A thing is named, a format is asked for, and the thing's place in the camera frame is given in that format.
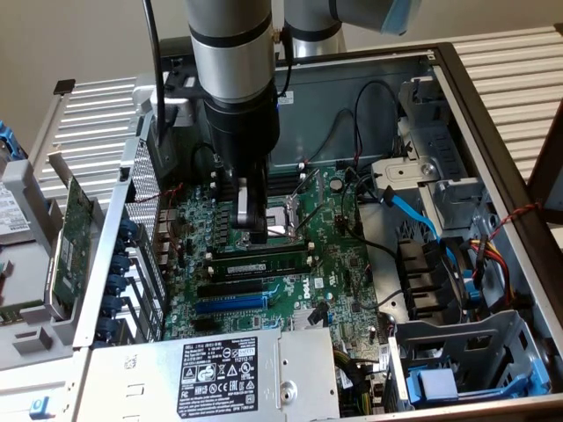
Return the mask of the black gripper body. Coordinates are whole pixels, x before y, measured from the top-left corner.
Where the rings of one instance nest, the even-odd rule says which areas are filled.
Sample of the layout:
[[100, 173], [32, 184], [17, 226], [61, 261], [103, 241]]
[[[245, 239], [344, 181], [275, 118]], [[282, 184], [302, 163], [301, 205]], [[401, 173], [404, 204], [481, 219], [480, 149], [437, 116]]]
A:
[[232, 225], [252, 229], [257, 206], [267, 206], [268, 158], [278, 142], [278, 94], [268, 85], [257, 97], [228, 104], [204, 101], [211, 140], [235, 189]]

